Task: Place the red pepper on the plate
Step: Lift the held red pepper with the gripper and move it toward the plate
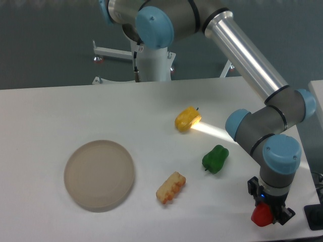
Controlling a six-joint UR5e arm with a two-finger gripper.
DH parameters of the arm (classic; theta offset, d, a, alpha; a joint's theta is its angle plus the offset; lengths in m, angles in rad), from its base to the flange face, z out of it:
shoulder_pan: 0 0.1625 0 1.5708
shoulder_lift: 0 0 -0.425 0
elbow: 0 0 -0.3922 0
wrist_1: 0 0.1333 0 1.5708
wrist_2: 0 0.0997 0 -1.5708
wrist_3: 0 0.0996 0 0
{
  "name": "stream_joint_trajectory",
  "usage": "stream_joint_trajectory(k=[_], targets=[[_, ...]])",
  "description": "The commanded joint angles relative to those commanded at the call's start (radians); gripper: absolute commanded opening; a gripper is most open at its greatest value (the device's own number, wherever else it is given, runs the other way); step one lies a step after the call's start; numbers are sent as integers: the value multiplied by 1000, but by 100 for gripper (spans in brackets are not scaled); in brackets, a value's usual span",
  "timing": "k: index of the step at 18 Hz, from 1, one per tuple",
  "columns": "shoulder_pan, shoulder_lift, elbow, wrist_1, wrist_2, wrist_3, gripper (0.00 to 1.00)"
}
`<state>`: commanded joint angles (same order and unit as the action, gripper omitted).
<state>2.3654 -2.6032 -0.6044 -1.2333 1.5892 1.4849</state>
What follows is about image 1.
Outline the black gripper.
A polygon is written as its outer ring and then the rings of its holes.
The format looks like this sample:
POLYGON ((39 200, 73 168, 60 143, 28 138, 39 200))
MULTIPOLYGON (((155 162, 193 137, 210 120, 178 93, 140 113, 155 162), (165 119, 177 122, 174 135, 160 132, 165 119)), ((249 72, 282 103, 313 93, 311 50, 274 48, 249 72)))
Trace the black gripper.
POLYGON ((295 212, 291 208, 286 208, 287 187, 274 188, 259 186, 258 178, 252 177, 247 182, 248 193, 255 201, 255 205, 266 203, 271 206, 273 214, 273 224, 279 223, 285 225, 291 218, 295 216, 295 212))

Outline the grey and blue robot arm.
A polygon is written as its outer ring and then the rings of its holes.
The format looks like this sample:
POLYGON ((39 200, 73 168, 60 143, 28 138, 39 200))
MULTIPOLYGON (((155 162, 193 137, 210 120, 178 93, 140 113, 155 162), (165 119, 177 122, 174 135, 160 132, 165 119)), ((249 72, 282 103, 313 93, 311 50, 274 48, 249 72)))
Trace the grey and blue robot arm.
POLYGON ((239 109, 225 124, 260 166, 259 177, 248 181, 255 200, 251 219, 260 227, 289 221, 295 213, 285 201, 301 147, 284 131, 314 114, 314 96, 288 85, 221 1, 99 1, 99 6, 105 21, 120 24, 131 41, 136 82, 168 81, 168 47, 179 39, 201 32, 217 44, 265 104, 255 113, 239 109))

